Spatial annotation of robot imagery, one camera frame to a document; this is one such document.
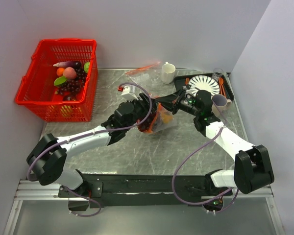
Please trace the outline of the clear zip bag orange zipper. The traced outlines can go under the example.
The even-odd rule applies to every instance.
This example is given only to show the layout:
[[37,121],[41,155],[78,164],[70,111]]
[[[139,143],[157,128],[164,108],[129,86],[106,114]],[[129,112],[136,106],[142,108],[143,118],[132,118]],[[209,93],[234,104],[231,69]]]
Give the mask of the clear zip bag orange zipper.
[[152,109],[147,119],[140,125],[138,130],[145,134],[154,134],[164,129],[170,128],[176,125],[176,121],[173,118],[171,112],[166,110],[160,103],[152,100]]

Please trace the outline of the dark red apple toy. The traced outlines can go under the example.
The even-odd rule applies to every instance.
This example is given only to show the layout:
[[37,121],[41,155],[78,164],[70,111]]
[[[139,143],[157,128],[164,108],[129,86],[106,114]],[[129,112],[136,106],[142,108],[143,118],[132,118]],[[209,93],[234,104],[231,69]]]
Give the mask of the dark red apple toy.
[[76,101],[75,94],[68,94],[63,97],[63,101]]

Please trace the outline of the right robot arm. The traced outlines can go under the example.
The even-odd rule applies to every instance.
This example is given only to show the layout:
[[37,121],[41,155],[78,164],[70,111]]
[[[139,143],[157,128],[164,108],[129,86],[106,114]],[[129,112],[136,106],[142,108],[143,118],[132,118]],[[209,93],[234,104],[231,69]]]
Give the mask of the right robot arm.
[[205,191],[216,195],[221,188],[237,188],[249,194],[272,184],[275,177],[267,148],[255,146],[227,128],[215,116],[213,109],[217,106],[213,99],[206,90],[200,90],[196,95],[179,90],[156,99],[173,114],[182,110],[193,115],[196,130],[218,144],[234,160],[233,170],[219,169],[206,174]]

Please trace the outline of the orange plastic fork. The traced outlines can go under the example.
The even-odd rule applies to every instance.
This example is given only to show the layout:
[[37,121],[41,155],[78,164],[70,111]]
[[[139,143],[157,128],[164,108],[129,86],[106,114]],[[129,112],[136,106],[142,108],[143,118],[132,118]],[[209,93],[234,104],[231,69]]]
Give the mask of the orange plastic fork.
[[189,84],[189,81],[190,81],[190,79],[189,78],[186,78],[185,85],[188,85]]

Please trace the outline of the white mug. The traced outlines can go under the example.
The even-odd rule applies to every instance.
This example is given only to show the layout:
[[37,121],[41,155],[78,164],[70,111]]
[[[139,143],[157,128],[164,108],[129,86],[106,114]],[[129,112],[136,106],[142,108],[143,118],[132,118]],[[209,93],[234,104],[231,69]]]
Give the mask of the white mug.
[[166,85],[170,84],[174,79],[175,72],[176,67],[169,62],[165,62],[165,64],[161,67],[161,81]]

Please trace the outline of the striped white plate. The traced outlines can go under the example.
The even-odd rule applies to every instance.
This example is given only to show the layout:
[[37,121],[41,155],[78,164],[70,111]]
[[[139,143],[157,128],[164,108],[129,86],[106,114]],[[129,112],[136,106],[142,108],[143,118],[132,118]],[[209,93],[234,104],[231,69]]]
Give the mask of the striped white plate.
[[211,95],[216,95],[220,93],[220,86],[213,78],[207,75],[196,75],[192,77],[189,81],[190,93],[195,96],[200,90],[205,90],[211,93]]

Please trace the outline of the orange plastic spoon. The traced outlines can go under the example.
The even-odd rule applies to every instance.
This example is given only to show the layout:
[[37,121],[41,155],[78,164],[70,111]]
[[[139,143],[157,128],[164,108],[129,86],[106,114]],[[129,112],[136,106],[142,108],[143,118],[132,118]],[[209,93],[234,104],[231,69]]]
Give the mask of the orange plastic spoon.
[[219,86],[220,86],[220,94],[226,97],[226,93],[224,89],[224,80],[222,77],[219,78]]

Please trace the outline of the clear drinking glass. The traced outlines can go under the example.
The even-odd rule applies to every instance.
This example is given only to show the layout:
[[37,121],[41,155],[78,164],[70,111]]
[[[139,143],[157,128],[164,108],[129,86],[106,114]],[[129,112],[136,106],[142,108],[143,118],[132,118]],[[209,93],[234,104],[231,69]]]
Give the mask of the clear drinking glass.
[[223,76],[223,70],[220,68],[215,68],[212,73],[212,79],[216,82],[219,81],[219,79]]

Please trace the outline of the purple grapes toy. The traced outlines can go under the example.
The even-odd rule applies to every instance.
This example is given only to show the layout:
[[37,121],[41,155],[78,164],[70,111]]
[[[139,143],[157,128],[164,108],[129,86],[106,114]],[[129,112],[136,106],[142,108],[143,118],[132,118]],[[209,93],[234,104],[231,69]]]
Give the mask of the purple grapes toy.
[[80,67],[74,69],[76,71],[77,77],[73,80],[67,80],[61,86],[56,87],[55,94],[64,95],[64,93],[77,94],[81,91],[86,83],[87,73],[85,73],[84,68]]

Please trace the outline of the purple eggplant toy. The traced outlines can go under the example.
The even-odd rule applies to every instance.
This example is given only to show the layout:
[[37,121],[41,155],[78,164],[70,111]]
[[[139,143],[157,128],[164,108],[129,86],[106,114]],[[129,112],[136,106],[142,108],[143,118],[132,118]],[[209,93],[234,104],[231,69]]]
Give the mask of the purple eggplant toy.
[[68,68],[71,67],[73,69],[78,69],[82,66],[82,63],[79,61],[64,61],[64,62],[58,62],[53,64],[54,67],[57,68]]

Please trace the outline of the pink peach toy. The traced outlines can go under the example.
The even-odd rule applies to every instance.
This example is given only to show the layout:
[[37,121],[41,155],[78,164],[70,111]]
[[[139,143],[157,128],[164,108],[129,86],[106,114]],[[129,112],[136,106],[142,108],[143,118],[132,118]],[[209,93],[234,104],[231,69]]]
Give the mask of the pink peach toy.
[[62,75],[67,79],[67,80],[73,80],[76,79],[77,74],[74,68],[72,67],[67,67],[64,69]]

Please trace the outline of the green leaf toy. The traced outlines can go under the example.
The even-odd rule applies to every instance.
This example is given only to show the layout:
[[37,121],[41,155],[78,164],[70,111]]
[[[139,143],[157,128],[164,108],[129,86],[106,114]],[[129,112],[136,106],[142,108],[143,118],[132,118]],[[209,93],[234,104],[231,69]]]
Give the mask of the green leaf toy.
[[55,79],[53,85],[58,87],[61,86],[63,83],[65,83],[67,81],[65,76],[61,76]]

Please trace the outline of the small orange fruit toy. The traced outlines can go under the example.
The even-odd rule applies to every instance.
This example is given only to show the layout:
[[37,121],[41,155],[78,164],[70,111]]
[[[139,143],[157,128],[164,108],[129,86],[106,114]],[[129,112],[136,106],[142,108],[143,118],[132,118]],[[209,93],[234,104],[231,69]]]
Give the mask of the small orange fruit toy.
[[56,74],[58,77],[61,77],[63,76],[63,72],[64,72],[64,68],[58,68],[57,71],[56,71]]

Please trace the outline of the red plastic basket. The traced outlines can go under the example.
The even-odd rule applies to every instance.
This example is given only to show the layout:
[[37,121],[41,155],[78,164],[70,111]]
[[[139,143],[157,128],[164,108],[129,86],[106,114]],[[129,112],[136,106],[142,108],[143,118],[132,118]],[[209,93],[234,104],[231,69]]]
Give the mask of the red plastic basket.
[[[36,47],[22,78],[15,102],[47,122],[89,122],[98,81],[97,43],[91,39],[45,39]],[[85,84],[75,100],[64,100],[54,86],[56,67],[64,61],[90,63]]]

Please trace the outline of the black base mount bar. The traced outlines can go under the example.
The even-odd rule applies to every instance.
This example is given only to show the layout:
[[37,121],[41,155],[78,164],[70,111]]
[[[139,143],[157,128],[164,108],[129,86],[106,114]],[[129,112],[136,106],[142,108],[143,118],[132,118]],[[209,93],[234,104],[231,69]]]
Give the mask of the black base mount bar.
[[91,202],[79,200],[64,187],[58,192],[60,198],[68,198],[68,208],[74,212],[98,207],[179,205],[172,185],[179,197],[190,202],[201,202],[206,196],[226,191],[200,175],[178,175],[174,181],[170,175],[85,174],[83,177],[87,186],[78,194],[90,197]]

